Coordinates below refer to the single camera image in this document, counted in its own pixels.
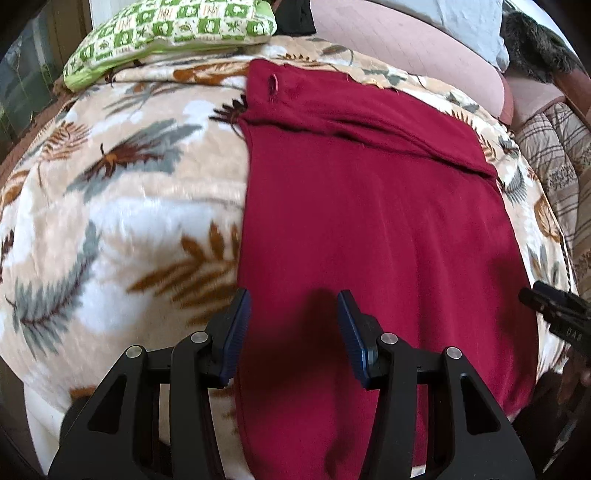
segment fur blanket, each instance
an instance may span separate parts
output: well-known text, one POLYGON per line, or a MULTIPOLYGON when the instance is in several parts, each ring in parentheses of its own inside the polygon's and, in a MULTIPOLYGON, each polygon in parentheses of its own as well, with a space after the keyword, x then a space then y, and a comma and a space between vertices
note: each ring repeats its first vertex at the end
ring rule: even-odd
POLYGON ((505 16, 501 36, 511 64, 538 82, 552 82, 555 71, 570 73, 577 68, 584 71, 562 38, 522 12, 505 16))

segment red fabric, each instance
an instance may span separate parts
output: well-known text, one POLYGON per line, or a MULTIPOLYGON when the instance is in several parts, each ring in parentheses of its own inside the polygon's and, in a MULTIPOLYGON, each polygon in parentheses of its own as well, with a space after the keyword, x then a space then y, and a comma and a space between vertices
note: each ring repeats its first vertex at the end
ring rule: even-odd
POLYGON ((265 60, 251 63, 246 97, 238 283, 253 310, 236 403, 255 478, 359 477, 377 392, 349 366, 343 288, 412 346, 458 346, 507 413, 525 406, 537 324, 518 302, 528 279, 472 129, 405 93, 265 60))

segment brown leaf print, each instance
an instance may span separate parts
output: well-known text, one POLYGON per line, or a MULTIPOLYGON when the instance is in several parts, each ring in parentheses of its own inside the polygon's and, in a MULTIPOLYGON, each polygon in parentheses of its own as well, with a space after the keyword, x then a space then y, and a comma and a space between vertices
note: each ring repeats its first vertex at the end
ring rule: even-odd
POLYGON ((492 144, 482 135, 478 135, 478 141, 480 142, 480 146, 482 147, 482 151, 484 152, 486 161, 494 161, 496 159, 496 150, 494 149, 492 144))
POLYGON ((173 78, 181 83, 220 86, 229 77, 247 76, 247 61, 224 61, 207 65, 197 65, 189 69, 175 70, 173 78))
POLYGON ((248 109, 248 103, 246 101, 246 95, 240 95, 240 100, 232 100, 231 105, 224 103, 222 108, 215 109, 216 115, 210 116, 210 120, 216 122, 223 122, 225 124, 233 125, 240 115, 242 115, 248 109))
POLYGON ((10 230, 8 235, 2 242, 2 251, 0 253, 0 283, 3 282, 2 273, 4 272, 4 260, 6 259, 7 255, 12 250, 12 246, 14 244, 14 230, 10 230))
POLYGON ((4 191, 2 192, 2 200, 0 202, 0 221, 2 221, 4 209, 20 196, 22 187, 24 186, 28 175, 29 170, 20 170, 12 173, 8 177, 6 185, 4 186, 4 191))
POLYGON ((476 128, 474 127, 474 121, 468 118, 468 116, 464 113, 463 110, 452 110, 452 112, 449 115, 451 115, 456 120, 459 120, 460 122, 464 122, 466 125, 470 125, 470 128, 476 131, 476 128))
POLYGON ((538 228, 545 237, 551 238, 556 243, 560 243, 560 230, 552 217, 552 210, 548 205, 548 200, 544 195, 534 205, 535 221, 538 228))
POLYGON ((224 241, 219 228, 215 223, 209 229, 209 244, 212 246, 213 255, 217 260, 223 260, 224 241))
POLYGON ((471 129, 474 130, 474 132, 476 133, 476 136, 478 137, 478 141, 480 142, 480 146, 482 147, 482 151, 484 152, 484 156, 485 156, 487 162, 492 162, 492 161, 496 160, 495 147, 492 146, 490 141, 488 141, 485 137, 483 137, 481 134, 479 134, 476 131, 476 127, 474 126, 473 118, 469 118, 464 113, 464 111, 452 110, 452 112, 448 113, 448 115, 451 115, 456 120, 459 120, 460 122, 465 123, 466 125, 470 126, 471 129))
POLYGON ((326 63, 322 63, 318 60, 313 60, 310 57, 304 57, 301 53, 299 55, 286 53, 285 55, 277 56, 277 58, 288 61, 296 61, 298 63, 305 63, 307 67, 321 67, 327 65, 326 63))
POLYGON ((41 161, 68 160, 88 141, 90 129, 74 122, 64 122, 47 138, 41 148, 41 161))
POLYGON ((161 160, 164 158, 164 154, 154 154, 144 152, 141 150, 155 147, 156 141, 145 145, 128 144, 123 142, 117 145, 115 148, 105 153, 103 144, 100 144, 101 158, 90 167, 88 167, 81 175, 83 180, 90 181, 93 177, 96 177, 101 169, 105 169, 103 175, 104 179, 109 179, 115 173, 117 166, 127 168, 128 165, 134 163, 147 163, 150 160, 161 160))
POLYGON ((215 313, 223 311, 236 293, 236 270, 240 248, 238 226, 230 229, 232 258, 224 259, 226 242, 219 227, 209 227, 209 249, 187 235, 181 237, 180 246, 187 258, 150 272, 128 287, 128 293, 154 290, 154 296, 167 295, 180 310, 199 309, 189 320, 190 325, 203 326, 215 313))

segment pink cushion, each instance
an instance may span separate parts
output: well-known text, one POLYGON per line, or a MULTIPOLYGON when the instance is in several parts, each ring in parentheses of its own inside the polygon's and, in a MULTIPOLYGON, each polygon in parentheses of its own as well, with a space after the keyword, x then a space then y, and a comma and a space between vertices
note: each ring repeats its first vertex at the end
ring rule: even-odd
POLYGON ((311 0, 311 8, 320 38, 449 83, 496 118, 504 110, 496 69, 431 25, 365 0, 311 0))
POLYGON ((515 131, 550 105, 565 100, 564 93, 553 83, 536 82, 514 68, 509 67, 505 72, 505 78, 513 93, 515 113, 511 128, 515 131))

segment black cloth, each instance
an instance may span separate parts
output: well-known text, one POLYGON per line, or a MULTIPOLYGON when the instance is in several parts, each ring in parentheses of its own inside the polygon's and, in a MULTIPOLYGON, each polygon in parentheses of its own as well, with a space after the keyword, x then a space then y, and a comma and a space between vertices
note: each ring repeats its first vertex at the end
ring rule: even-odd
POLYGON ((304 37, 316 33, 310 0, 282 0, 275 12, 275 20, 275 35, 304 37))
POLYGON ((584 71, 562 38, 522 12, 504 16, 501 36, 509 51, 511 65, 538 82, 552 82, 552 72, 584 71))

